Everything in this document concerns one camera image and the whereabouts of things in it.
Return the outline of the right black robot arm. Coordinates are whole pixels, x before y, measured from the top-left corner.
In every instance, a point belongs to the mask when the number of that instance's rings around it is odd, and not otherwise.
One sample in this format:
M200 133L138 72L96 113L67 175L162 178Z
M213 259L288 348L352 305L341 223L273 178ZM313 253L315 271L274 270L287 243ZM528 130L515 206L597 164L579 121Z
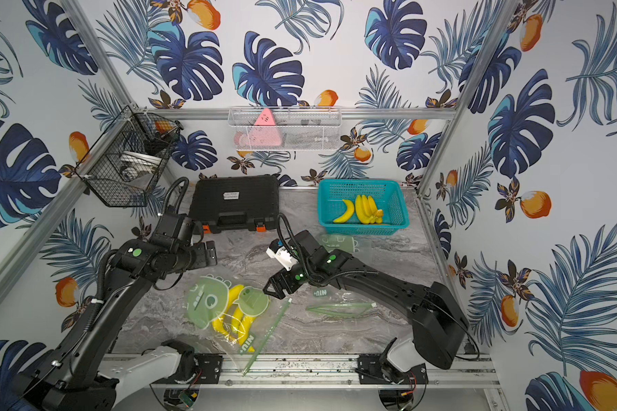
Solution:
M380 356L384 366L399 373L430 364L447 370L467 336L469 323L444 284L413 284L361 262L341 249L328 251L308 231L267 248L282 268L267 280L263 292L279 300L303 285L332 286L365 296L402 316L410 326Z

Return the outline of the yellow bananas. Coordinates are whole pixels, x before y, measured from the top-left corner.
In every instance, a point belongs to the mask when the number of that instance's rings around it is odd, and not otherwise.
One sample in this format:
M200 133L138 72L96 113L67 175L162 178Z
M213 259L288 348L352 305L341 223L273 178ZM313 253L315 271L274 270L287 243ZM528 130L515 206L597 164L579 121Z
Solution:
M250 286L238 284L228 291L226 310L212 322L212 327L224 340L240 349L243 354L255 354L250 329L255 317L249 316L240 306L243 303L248 309L249 305L242 297L249 297L254 289Z

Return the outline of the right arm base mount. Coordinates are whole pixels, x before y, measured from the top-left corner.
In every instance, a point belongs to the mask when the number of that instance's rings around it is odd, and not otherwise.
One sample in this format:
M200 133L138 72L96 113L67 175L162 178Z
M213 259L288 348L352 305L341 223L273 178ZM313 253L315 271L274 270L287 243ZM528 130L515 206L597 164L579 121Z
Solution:
M426 385L427 370L424 364L401 372L387 360L382 360L381 354L360 354L356 360L355 373L362 385Z

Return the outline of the yellow banana from bag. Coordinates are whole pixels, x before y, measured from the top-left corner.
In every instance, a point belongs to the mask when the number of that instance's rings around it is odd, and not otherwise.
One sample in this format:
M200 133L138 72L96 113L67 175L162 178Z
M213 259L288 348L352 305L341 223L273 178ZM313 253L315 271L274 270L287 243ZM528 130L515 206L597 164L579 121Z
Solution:
M360 224L382 224L384 212L376 207L372 197L358 195L354 205L356 218Z

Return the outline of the zip-top bag green print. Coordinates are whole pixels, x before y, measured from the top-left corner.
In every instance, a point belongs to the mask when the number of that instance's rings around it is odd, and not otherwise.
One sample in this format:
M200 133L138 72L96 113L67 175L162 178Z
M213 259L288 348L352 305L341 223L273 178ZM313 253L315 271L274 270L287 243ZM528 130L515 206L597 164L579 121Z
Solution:
M329 253L339 250L354 257L365 257L371 248L370 241L344 234L322 233L317 236L317 241ZM351 277L356 275L336 277L327 286L312 287L305 308L308 315L324 320L358 320L375 311L377 304L370 298L344 288L343 280Z

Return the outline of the zip-top bag with bananas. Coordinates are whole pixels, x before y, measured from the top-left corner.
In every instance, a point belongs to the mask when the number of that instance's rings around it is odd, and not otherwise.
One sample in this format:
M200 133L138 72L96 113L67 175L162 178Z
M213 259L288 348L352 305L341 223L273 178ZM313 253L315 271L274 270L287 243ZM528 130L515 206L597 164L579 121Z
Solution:
M272 340L292 300L277 300L262 289L208 275L198 277L187 294L190 322L208 331L212 341L248 375Z

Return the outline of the yellow single banana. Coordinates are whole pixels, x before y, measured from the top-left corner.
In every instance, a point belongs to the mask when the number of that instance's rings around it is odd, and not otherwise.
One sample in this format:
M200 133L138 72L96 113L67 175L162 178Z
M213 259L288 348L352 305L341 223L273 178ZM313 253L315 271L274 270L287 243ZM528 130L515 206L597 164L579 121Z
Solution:
M356 211L355 205L351 200L343 200L343 203L346 206L346 210L332 221L334 224L348 223Z

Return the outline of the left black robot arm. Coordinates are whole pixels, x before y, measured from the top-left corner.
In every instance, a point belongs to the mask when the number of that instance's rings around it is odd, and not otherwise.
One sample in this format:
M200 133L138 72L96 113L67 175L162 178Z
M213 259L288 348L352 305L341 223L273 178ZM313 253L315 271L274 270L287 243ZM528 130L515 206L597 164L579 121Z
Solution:
M18 373L16 404L37 410L110 410L122 381L99 366L135 305L169 274L216 265L214 241L194 242L202 229L186 214L166 213L147 241L132 239L99 262L97 291L69 333L37 366Z

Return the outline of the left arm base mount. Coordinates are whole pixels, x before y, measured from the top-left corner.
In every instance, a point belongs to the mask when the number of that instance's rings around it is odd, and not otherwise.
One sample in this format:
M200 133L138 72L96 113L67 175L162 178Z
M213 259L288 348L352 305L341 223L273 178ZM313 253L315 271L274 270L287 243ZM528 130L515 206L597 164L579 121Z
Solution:
M221 354L195 354L192 360L184 354L176 373L156 381L156 384L217 385L223 362Z

